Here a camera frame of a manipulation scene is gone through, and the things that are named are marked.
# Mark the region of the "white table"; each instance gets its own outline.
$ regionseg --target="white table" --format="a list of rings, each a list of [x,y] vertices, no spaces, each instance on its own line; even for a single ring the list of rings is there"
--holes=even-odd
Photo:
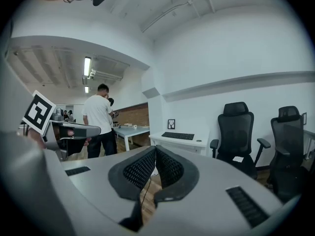
[[[174,148],[184,149],[186,151],[194,152],[201,155],[209,155],[209,132],[195,133],[193,140],[183,140],[163,137],[164,132],[173,133],[190,133],[195,132],[180,132],[173,130],[165,130],[155,134],[149,135],[152,145],[162,145],[165,148],[172,150]]]
[[[128,137],[130,137],[130,142],[131,144],[133,144],[133,140],[132,140],[133,136],[147,133],[150,131],[150,128],[141,127],[141,126],[137,126],[137,129],[134,129],[133,127],[120,127],[120,128],[114,128],[114,131],[116,132],[117,136],[121,136],[124,138],[126,151],[129,151]]]

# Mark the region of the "black mesh office chair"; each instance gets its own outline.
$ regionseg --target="black mesh office chair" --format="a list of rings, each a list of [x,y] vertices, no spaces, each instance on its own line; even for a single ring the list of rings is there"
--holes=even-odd
[[[276,153],[270,163],[268,182],[275,194],[286,202],[302,192],[309,172],[303,162],[303,118],[294,106],[279,108],[279,116],[271,119]]]
[[[253,162],[250,156],[254,123],[253,113],[248,111],[245,102],[226,104],[223,114],[218,117],[218,122],[221,131],[221,145],[218,149],[217,159],[225,161],[253,179],[257,179],[256,164],[263,148],[270,148],[270,144],[265,139],[257,139],[260,148],[256,160]],[[216,157],[218,144],[219,140],[212,140],[210,143],[213,158]],[[233,161],[235,156],[243,157],[243,161]]]

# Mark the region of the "white t-shirt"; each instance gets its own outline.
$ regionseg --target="white t-shirt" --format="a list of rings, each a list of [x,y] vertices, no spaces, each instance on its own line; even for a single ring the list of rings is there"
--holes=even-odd
[[[110,127],[111,128],[114,128],[114,122],[113,122],[113,119],[112,119],[112,117],[110,116],[110,114],[107,114],[108,116],[108,120],[109,120],[109,125],[110,125]]]
[[[112,131],[109,120],[109,113],[112,111],[110,102],[106,98],[93,95],[84,103],[82,114],[88,117],[89,125],[100,127],[101,135]]]

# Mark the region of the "hand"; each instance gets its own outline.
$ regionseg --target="hand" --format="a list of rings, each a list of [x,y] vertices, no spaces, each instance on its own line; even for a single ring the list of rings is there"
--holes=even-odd
[[[60,139],[60,133],[59,133],[59,127],[58,126],[54,126],[54,133],[55,133],[56,141],[58,141]],[[73,136],[74,132],[73,132],[73,130],[69,129],[67,131],[67,134],[68,134],[68,136]],[[41,149],[46,148],[46,145],[44,143],[43,138],[34,129],[32,129],[32,128],[29,129],[28,137],[31,138],[32,140],[34,140],[35,142],[37,142],[38,146]],[[89,145],[90,140],[91,140],[91,138],[87,138],[85,143],[84,143],[84,146]]]

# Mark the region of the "keyboard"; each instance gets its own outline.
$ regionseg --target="keyboard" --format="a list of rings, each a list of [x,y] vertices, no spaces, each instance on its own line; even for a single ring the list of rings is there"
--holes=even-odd
[[[162,137],[175,138],[175,139],[183,139],[183,140],[192,140],[194,134],[182,134],[182,133],[171,133],[165,132]]]

